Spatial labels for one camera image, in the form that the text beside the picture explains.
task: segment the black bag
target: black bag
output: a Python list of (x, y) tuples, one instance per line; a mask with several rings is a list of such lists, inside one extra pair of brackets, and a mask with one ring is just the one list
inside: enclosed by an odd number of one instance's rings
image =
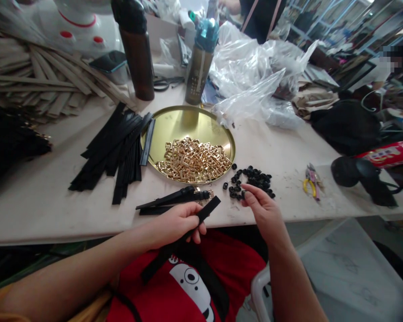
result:
[(329, 110), (314, 111), (310, 120), (314, 130), (340, 154), (351, 157), (381, 144), (381, 124), (357, 100), (341, 100)]

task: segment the smartphone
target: smartphone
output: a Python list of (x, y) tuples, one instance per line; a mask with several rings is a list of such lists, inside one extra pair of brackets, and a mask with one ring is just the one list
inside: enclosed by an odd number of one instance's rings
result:
[(127, 62), (125, 53), (121, 51), (111, 51), (90, 63), (92, 68), (98, 69), (105, 73), (112, 73)]

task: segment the red package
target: red package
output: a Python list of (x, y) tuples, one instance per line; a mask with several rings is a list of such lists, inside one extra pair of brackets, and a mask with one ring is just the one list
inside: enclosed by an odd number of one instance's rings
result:
[(362, 153), (357, 158), (365, 158), (378, 168), (391, 168), (403, 164), (403, 141), (392, 143), (376, 150)]

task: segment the scissors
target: scissors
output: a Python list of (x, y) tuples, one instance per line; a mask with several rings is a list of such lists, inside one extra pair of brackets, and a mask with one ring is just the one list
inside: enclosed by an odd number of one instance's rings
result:
[(321, 199), (319, 199), (319, 186), (317, 183), (317, 176), (318, 174), (315, 170), (315, 167), (312, 165), (312, 163), (309, 163), (306, 169), (306, 179), (303, 181), (303, 190), (308, 193), (309, 183), (312, 188), (312, 196), (315, 198), (315, 200), (320, 201)]
[(177, 85), (183, 83), (185, 79), (183, 77), (158, 77), (154, 80), (154, 91), (155, 92), (165, 92), (168, 90), (170, 84), (174, 84), (171, 87), (175, 88)]

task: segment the white table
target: white table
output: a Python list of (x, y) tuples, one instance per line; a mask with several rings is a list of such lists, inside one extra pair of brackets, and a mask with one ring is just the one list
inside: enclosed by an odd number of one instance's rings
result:
[[(185, 87), (156, 93), (155, 100), (141, 108), (141, 114), (182, 105)], [(103, 175), (93, 191), (68, 191), (69, 183), (85, 163), (80, 154), (110, 117), (114, 107), (94, 99), (78, 117), (40, 129), (51, 136), (50, 154), (13, 169), (0, 184), (0, 245), (68, 242), (113, 235), (147, 222), (151, 216), (139, 216), (135, 207), (184, 187), (158, 173), (151, 165), (142, 168), (142, 182), (128, 187), (121, 205), (112, 206), (115, 179)], [(398, 208), (373, 204), (358, 184), (341, 188), (333, 181), (330, 164), (339, 157), (309, 124), (297, 131), (269, 129), (253, 120), (235, 122), (231, 132), (236, 142), (238, 168), (253, 165), (272, 174), (271, 188), (281, 207), (284, 220), (307, 221), (344, 217), (394, 215), (403, 218), (403, 192), (395, 195)], [(306, 165), (311, 162), (325, 185), (317, 203), (302, 189)], [(233, 171), (204, 186), (212, 189), (222, 203), (206, 220), (208, 227), (251, 225), (254, 217), (242, 208), (228, 191), (222, 190)], [(394, 182), (383, 171), (381, 179)]]

